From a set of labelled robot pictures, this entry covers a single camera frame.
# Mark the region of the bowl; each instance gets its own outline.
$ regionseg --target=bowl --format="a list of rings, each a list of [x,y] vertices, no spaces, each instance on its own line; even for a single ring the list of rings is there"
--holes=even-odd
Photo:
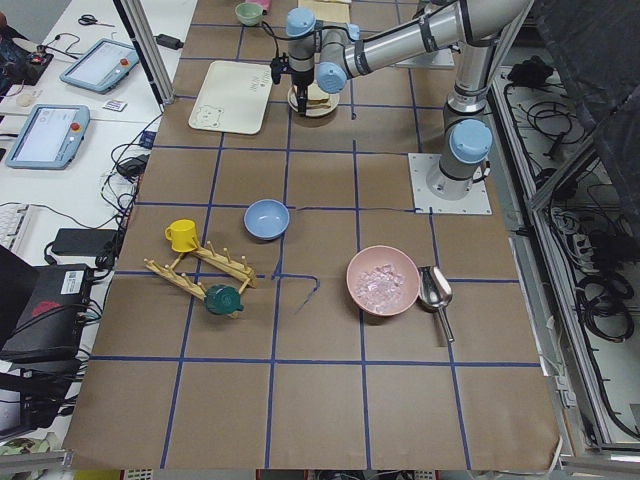
[[[289,226],[289,210],[277,200],[258,200],[244,212],[244,226],[260,240],[273,240]]]
[[[262,21],[262,5],[251,2],[241,3],[236,7],[236,17],[247,27],[257,25]]]
[[[347,288],[365,312],[390,317],[408,310],[420,293],[413,260],[397,248],[376,245],[358,252],[347,268]]]

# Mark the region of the keyboard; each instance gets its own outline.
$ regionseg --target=keyboard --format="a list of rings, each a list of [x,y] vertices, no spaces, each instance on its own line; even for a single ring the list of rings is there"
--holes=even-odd
[[[33,211],[33,206],[24,203],[0,207],[0,245],[17,253]]]

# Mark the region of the white cutting board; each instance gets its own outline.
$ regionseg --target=white cutting board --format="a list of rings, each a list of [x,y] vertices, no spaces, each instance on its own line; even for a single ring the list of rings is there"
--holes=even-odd
[[[189,126],[215,132],[258,133],[271,84],[269,66],[213,62],[198,93]]]

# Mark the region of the green bowl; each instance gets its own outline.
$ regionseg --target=green bowl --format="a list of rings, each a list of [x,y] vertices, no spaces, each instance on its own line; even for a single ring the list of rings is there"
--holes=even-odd
[[[236,17],[243,25],[252,27],[262,21],[262,5],[245,2],[236,7]]]

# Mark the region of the mug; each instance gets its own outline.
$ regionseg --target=mug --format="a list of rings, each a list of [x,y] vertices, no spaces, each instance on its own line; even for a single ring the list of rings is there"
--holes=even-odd
[[[193,252],[200,247],[196,222],[189,219],[181,219],[172,222],[164,231],[164,236],[171,242],[174,252]]]

